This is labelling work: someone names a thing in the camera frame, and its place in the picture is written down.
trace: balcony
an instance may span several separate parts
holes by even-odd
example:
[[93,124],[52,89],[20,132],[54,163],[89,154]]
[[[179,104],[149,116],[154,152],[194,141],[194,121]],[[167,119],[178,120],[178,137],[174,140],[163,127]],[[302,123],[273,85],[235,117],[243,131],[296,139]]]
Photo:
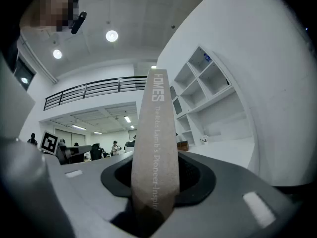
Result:
[[75,86],[55,93],[45,100],[44,111],[81,99],[98,95],[144,90],[147,76],[111,78]]

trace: round ceiling light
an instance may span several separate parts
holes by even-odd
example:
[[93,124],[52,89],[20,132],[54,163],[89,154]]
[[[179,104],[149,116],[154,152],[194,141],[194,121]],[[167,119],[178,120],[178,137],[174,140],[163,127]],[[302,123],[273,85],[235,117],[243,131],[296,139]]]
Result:
[[53,56],[54,56],[56,59],[61,59],[62,53],[61,53],[60,50],[54,50]]
[[118,39],[118,33],[116,31],[110,30],[106,33],[106,39],[110,42],[115,42]]
[[25,77],[21,77],[21,81],[22,81],[24,84],[27,84],[27,83],[28,83],[28,80],[27,80]]

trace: dark window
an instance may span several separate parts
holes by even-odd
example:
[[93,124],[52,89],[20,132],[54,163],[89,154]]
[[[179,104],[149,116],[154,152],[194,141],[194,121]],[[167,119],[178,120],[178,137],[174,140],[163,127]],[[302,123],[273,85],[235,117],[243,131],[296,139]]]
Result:
[[14,76],[18,82],[23,86],[25,90],[29,88],[31,81],[34,77],[34,73],[25,65],[25,63],[19,58],[16,62],[16,70]]

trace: blue object on shelf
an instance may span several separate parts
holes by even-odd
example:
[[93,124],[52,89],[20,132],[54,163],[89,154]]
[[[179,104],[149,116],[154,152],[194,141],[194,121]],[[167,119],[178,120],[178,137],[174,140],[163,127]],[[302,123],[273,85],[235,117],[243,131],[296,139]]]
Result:
[[206,53],[204,53],[204,57],[205,57],[206,61],[210,61],[211,60],[210,56],[208,56]]

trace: balcony railing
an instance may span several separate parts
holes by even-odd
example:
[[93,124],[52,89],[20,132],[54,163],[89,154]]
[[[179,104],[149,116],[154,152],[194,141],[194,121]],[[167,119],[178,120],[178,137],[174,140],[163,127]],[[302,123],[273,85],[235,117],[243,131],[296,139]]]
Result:
[[102,94],[144,90],[147,76],[121,77],[78,85],[46,98],[44,110]]

